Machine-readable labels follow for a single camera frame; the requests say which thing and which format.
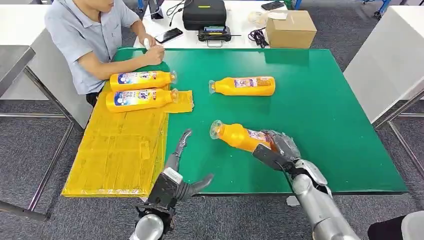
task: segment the green table mat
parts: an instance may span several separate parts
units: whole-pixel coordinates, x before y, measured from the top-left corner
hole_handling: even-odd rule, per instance
[[[115,61],[142,54],[122,48]],[[334,193],[400,193],[407,188],[356,100],[334,57],[325,49],[167,49],[162,64],[139,71],[175,70],[179,90],[193,90],[194,109],[170,114],[166,156],[187,128],[180,173],[188,183],[215,175],[202,194],[291,193],[285,176],[249,152],[213,140],[214,120],[293,137],[302,158],[324,174]],[[273,76],[270,97],[209,94],[209,80]]]

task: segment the black carrying case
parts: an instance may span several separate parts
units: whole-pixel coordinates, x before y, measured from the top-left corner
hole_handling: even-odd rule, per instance
[[[203,27],[224,27],[227,10],[221,0],[185,0],[182,22],[186,30],[200,30]]]

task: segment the man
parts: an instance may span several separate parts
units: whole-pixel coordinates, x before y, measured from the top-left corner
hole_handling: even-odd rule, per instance
[[[156,45],[139,16],[122,0],[56,0],[45,25],[66,58],[77,93],[85,94],[93,107],[112,74],[158,65],[164,58],[164,48]],[[152,48],[145,55],[111,62],[122,45],[121,26],[131,28],[141,44],[148,39]]]

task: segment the detergent bottle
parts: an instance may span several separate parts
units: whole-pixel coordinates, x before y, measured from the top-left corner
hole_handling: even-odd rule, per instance
[[[209,131],[212,139],[221,139],[234,148],[248,152],[255,151],[258,144],[263,144],[271,148],[271,138],[261,131],[253,131],[235,123],[231,125],[223,124],[220,120],[215,120]]]
[[[165,104],[178,100],[178,90],[163,90],[161,88],[141,89],[131,91],[109,92],[106,96],[106,106],[112,113],[128,112],[139,109],[160,108]]]
[[[229,96],[271,96],[276,90],[272,76],[226,77],[209,81],[209,92]]]
[[[177,73],[175,71],[142,71],[118,73],[110,76],[110,87],[114,92],[162,88],[170,83],[177,83]]]

